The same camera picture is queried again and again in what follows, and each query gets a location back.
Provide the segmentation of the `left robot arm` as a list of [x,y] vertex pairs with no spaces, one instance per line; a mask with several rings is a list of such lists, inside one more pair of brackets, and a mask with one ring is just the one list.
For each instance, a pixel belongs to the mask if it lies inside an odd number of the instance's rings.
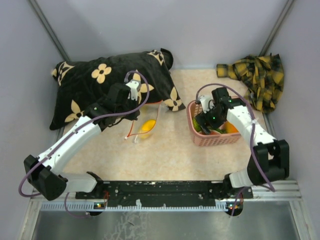
[[38,157],[29,155],[24,160],[27,181],[48,201],[64,193],[87,193],[97,199],[104,186],[94,173],[64,172],[71,158],[93,137],[113,125],[118,118],[135,120],[140,114],[138,94],[141,84],[131,80],[115,83],[107,95],[91,104],[76,124],[52,147]]

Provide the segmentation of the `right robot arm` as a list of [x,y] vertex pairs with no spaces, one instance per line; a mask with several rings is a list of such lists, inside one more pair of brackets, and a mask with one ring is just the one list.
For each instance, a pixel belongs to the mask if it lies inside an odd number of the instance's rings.
[[274,181],[290,174],[290,147],[286,140],[278,140],[268,133],[255,117],[250,103],[231,87],[216,84],[209,95],[196,93],[195,103],[202,111],[195,119],[205,135],[231,123],[250,148],[247,167],[225,175],[223,192],[235,198],[243,188],[264,186],[274,192]]

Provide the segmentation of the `clear zip top bag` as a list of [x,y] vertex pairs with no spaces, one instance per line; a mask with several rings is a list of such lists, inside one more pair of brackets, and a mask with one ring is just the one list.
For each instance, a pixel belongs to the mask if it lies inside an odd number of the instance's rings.
[[140,143],[151,138],[158,131],[160,122],[168,110],[163,101],[145,104],[140,108],[140,115],[132,122],[124,139]]

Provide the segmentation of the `pink plastic basket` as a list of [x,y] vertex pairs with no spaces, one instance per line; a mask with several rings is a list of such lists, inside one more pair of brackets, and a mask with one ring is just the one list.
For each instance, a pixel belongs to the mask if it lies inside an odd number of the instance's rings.
[[233,144],[236,143],[242,136],[239,132],[237,133],[226,133],[225,130],[225,123],[223,124],[223,130],[225,134],[210,134],[205,135],[202,131],[196,132],[192,118],[198,115],[202,111],[202,107],[195,103],[195,101],[191,101],[186,109],[186,116],[188,122],[188,128],[191,135],[191,140],[196,146],[200,147],[212,147],[218,145],[226,145],[226,144]]

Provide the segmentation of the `yellow toy mango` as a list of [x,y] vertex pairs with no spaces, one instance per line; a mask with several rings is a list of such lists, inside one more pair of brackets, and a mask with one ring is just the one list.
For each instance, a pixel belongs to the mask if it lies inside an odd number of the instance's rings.
[[147,133],[151,131],[156,125],[156,120],[155,119],[149,119],[146,122],[144,122],[140,128],[140,131],[142,133]]

